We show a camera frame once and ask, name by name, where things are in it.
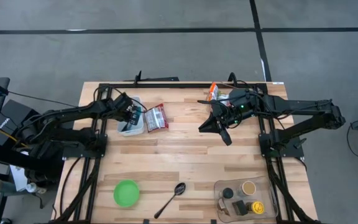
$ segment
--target black cap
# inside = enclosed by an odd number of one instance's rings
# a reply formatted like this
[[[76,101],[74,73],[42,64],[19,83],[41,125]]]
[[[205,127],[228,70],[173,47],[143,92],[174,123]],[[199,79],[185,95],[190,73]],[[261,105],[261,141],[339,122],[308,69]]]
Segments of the black cap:
[[[226,199],[233,198],[233,190],[230,188],[225,188],[222,192],[223,197]]]

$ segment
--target small jar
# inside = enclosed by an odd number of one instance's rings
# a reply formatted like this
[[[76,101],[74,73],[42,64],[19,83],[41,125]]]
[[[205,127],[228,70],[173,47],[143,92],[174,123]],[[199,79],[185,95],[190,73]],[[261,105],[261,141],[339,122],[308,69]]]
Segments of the small jar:
[[[223,191],[219,194],[219,197],[223,197],[225,199],[230,199],[233,198],[233,190],[230,189],[229,187],[223,189]]]
[[[248,212],[261,215],[265,212],[265,207],[262,202],[247,202],[246,209]]]
[[[241,185],[239,186],[239,195],[243,195],[243,196],[251,196],[253,194],[255,194],[256,192],[256,186],[252,181],[245,181],[244,183],[241,183]]]

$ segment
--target plastic tray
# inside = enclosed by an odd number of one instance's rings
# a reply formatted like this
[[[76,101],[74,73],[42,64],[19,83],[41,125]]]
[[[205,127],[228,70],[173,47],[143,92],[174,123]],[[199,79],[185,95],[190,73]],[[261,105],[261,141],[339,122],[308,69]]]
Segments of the plastic tray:
[[[245,181],[252,181],[256,186],[256,192],[250,196],[243,196],[239,193],[239,187]],[[230,214],[226,215],[223,211],[218,209],[218,200],[221,198],[220,193],[229,187],[233,190],[234,195],[230,199],[223,199],[223,202]],[[278,214],[277,203],[275,201],[275,197],[273,197],[273,188],[270,184],[269,178],[263,177],[255,177],[248,179],[239,179],[239,180],[220,180],[217,181],[214,185],[214,194],[215,194],[215,205],[218,213],[219,219],[224,223],[241,221],[241,220],[253,220],[260,218],[275,218]],[[265,207],[265,211],[263,214],[254,214],[248,213],[247,215],[237,215],[234,211],[234,207],[232,205],[233,202],[237,202],[239,200],[243,200],[244,203],[260,201],[263,203]]]
[[[133,96],[132,97],[133,99],[141,102],[140,98],[138,96]],[[138,104],[136,101],[134,101],[134,104],[136,106],[140,106],[140,104]],[[139,118],[139,121],[137,122],[137,125],[132,125],[130,127],[130,130],[128,131],[121,131],[125,125],[127,125],[126,122],[124,121],[121,121],[118,123],[118,126],[117,126],[117,131],[118,133],[120,133],[121,135],[123,136],[133,136],[133,135],[136,135],[136,134],[142,134],[144,132],[144,122],[143,122],[143,114],[140,115],[140,118]]]

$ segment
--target cable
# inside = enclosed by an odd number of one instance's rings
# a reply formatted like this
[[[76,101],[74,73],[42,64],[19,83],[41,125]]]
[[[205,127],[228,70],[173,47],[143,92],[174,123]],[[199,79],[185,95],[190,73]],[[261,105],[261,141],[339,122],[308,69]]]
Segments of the cable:
[[[55,203],[52,204],[52,209],[53,211],[55,212],[55,216],[54,216],[54,220],[56,219],[56,215],[57,215],[57,211],[56,211],[56,208],[55,208]]]
[[[349,125],[349,128],[347,129],[347,133],[346,133],[346,141],[347,141],[347,146],[349,147],[349,149],[351,150],[351,152],[353,153],[353,155],[357,156],[358,155],[353,151],[353,149],[351,148],[351,144],[349,143],[349,132],[351,130],[352,124]]]
[[[98,92],[98,90],[100,90],[101,88],[109,88],[109,86],[99,86],[99,87],[97,87],[97,88],[94,90],[94,92],[93,92],[93,101],[92,101],[87,107],[85,107],[85,109],[90,108],[90,107],[92,107],[92,106],[94,105],[94,102],[96,101],[96,92]],[[31,121],[30,123],[26,124],[25,126],[21,127],[19,130],[17,130],[17,132],[16,132],[16,137],[18,137],[18,135],[20,135],[21,132],[22,132],[26,127],[28,127],[28,126],[34,124],[35,122],[41,120],[43,117],[45,117],[45,116],[47,116],[47,115],[53,115],[53,114],[59,114],[59,113],[61,113],[61,112],[60,112],[60,111],[54,111],[54,112],[51,112],[51,113],[48,113],[48,114],[37,114],[37,115],[31,116],[31,117],[30,117],[29,119],[27,119],[27,120],[31,120],[32,118],[35,118],[35,117],[37,117],[37,116],[38,116],[38,118],[35,119],[35,120],[33,120],[33,121]]]
[[[7,136],[10,139],[12,139],[13,141],[17,142],[17,139],[15,137],[11,136],[10,134],[6,133],[5,131],[3,131],[1,129],[0,129],[0,133],[5,135],[5,136]]]
[[[135,100],[135,99],[133,99],[133,98],[131,98],[131,97],[130,97],[130,99],[133,100],[133,101],[135,101],[136,103],[140,104],[140,105],[145,109],[145,111],[140,111],[140,112],[146,113],[146,112],[148,111],[148,109],[147,109],[142,103],[140,103],[139,101],[137,101],[137,100]]]
[[[38,137],[43,133],[43,131],[45,131],[45,129],[46,129],[46,127],[48,126],[48,124],[50,124],[50,123],[52,123],[52,122],[53,122],[53,120],[50,120],[48,123],[46,123],[46,124],[44,125],[44,127],[41,129],[41,131],[40,131],[36,136],[34,136],[34,137],[30,140],[30,142],[32,142],[34,139],[38,138]]]
[[[333,100],[328,100],[327,102],[325,102],[325,103],[323,103],[323,104],[320,104],[319,106],[325,106],[325,105],[331,103],[332,101],[333,101]],[[311,106],[306,106],[306,107],[304,107],[304,108],[300,108],[300,109],[296,109],[296,110],[291,110],[291,112],[289,112],[289,113],[286,114],[285,116],[283,116],[283,117],[281,117],[281,118],[276,117],[276,119],[278,119],[278,120],[285,119],[285,118],[289,117],[291,114],[295,113],[296,111],[306,110],[306,109],[308,109],[308,108],[312,108],[312,107],[315,107],[315,106],[316,106],[316,105],[311,105]]]
[[[251,86],[248,83],[246,83],[246,82],[244,82],[242,80],[237,80],[237,82],[242,82],[242,83],[246,84],[248,88],[251,88]]]
[[[75,164],[77,164],[77,162],[78,162],[80,159],[81,159],[80,157],[77,158],[76,161],[73,163],[73,165],[71,165],[71,167],[70,167],[70,169],[68,170],[68,173],[67,173],[67,175],[66,175],[65,181],[64,181],[64,183],[63,183],[62,192],[60,193],[60,208],[59,208],[59,210],[60,210],[60,216],[61,216],[62,213],[63,213],[63,209],[62,209],[62,207],[63,207],[63,194],[64,194],[64,192],[65,192],[65,187],[66,187],[66,183],[67,183],[68,177],[70,176],[70,174],[71,174],[71,172],[72,172],[72,170],[73,170]]]
[[[254,95],[254,96],[258,97],[260,100],[262,100],[262,102],[264,103],[265,107],[267,108],[267,110],[268,110],[268,111],[270,112],[270,114],[272,115],[272,118],[275,118],[272,109],[270,109],[270,107],[268,106],[268,104],[266,103],[266,101],[265,101],[259,94],[257,94],[257,93],[249,93],[249,94]],[[285,129],[283,123],[281,123],[281,121],[280,121],[279,119],[278,119],[277,121],[280,123],[281,127],[282,127],[283,129]]]
[[[298,160],[299,162],[301,162],[303,164],[303,166],[305,167],[305,170],[308,171],[308,167],[306,166],[305,162],[303,162],[303,160],[299,157],[295,157],[296,160]]]
[[[24,94],[21,94],[21,93],[15,93],[15,92],[12,92],[12,91],[9,91],[9,93],[12,93],[12,94],[15,94],[15,95],[18,95],[18,96],[24,96],[24,97],[36,99],[36,100],[42,100],[42,101],[47,101],[47,102],[51,102],[51,103],[58,103],[58,104],[61,104],[61,105],[71,106],[71,107],[74,107],[74,108],[77,107],[77,106],[74,106],[74,105],[69,105],[68,103],[62,103],[62,102],[55,101],[55,100],[47,100],[47,99],[38,98],[38,97],[34,97],[34,96],[28,96],[28,95],[24,95]]]
[[[31,193],[31,195],[36,196],[37,198],[40,199],[40,209],[43,209],[44,205],[42,204],[42,198],[40,196],[38,196],[36,193]]]
[[[240,109],[237,109],[237,111],[239,112],[239,122],[237,123],[237,125],[235,125],[234,127],[230,127],[228,126],[227,128],[230,128],[230,129],[233,129],[233,128],[236,128],[238,127],[240,124],[241,124],[241,121],[242,121],[242,113],[241,113],[241,110]]]

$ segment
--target spoon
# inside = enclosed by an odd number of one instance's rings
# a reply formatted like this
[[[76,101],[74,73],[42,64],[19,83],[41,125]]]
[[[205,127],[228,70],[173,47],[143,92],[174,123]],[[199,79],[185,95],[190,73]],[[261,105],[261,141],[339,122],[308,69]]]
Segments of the spoon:
[[[172,198],[164,205],[164,207],[162,207],[155,215],[154,218],[159,218],[159,216],[161,215],[161,213],[164,211],[165,207],[172,201],[172,199],[177,196],[177,195],[181,195],[184,193],[184,191],[186,190],[186,184],[185,183],[180,183],[175,187],[175,193],[173,194]]]

